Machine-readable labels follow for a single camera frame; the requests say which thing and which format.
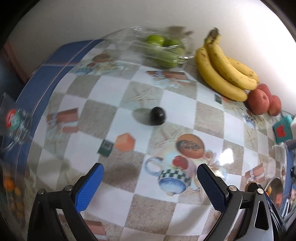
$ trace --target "green apple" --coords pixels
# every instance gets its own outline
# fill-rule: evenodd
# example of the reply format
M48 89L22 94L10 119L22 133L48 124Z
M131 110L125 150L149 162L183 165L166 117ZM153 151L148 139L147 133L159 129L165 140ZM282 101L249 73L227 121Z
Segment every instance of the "green apple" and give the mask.
M161 45L153 40L149 40L146 42L145 53L149 56L155 56L157 54L157 49L161 49Z
M155 61L158 65L165 69L171 69L178 66L179 58L176 54L170 52L159 52Z
M174 45L181 45L182 42L178 39L166 39L164 46L168 47L168 46L174 46Z
M178 57L178 62L179 64L185 63L183 56L186 55L186 50L183 48L177 48L177 49L172 49L170 50L171 53L174 53Z
M161 35L152 34L147 37L146 42L147 41L154 41L154 42L159 43L162 46L165 42L165 38Z

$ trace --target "red apple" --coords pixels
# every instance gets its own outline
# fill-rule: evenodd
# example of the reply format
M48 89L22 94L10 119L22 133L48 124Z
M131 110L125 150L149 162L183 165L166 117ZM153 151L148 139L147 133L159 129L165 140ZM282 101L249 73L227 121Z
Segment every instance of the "red apple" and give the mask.
M249 92L247 102L250 110L255 115L262 115L269 109L269 99L267 95L259 89Z
M188 161L185 157L175 156L175 158L173 159L173 165L175 167L181 167L183 170L186 170L188 168Z
M269 105L272 103L272 94L270 93L268 86L266 84L259 84L257 85L257 89L262 90L268 97L269 99Z
M272 103L268 109L268 114L271 116L276 116L281 112L281 100L278 96L273 95Z

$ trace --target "banana bunch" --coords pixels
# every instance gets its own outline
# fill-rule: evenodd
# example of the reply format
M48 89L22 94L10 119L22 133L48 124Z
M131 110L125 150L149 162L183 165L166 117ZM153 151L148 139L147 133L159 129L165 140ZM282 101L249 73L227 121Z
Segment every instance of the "banana bunch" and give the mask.
M244 90L253 90L259 78L246 65L226 57L219 46L220 35L217 28L210 31L202 48L196 50L196 66L214 90L235 101L245 101Z

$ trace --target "orange cube print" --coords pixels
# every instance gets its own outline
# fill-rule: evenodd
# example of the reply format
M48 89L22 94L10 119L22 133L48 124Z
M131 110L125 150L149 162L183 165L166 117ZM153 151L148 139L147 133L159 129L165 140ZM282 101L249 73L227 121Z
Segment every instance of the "orange cube print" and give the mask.
M117 136L114 145L118 150L122 152L131 151L134 149L135 139L131 134L124 133L122 135Z

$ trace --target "red label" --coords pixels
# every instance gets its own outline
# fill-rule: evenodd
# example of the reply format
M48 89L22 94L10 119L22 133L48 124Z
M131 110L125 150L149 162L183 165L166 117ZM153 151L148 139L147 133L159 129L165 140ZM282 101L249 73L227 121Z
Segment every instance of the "red label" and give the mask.
M276 135L279 138L282 138L282 137L285 137L286 136L286 133L284 131L284 126L283 125L280 125L278 128L276 128Z
M10 110L5 118L5 124L7 128L11 127L11 121L13 120L14 116L15 116L16 110Z

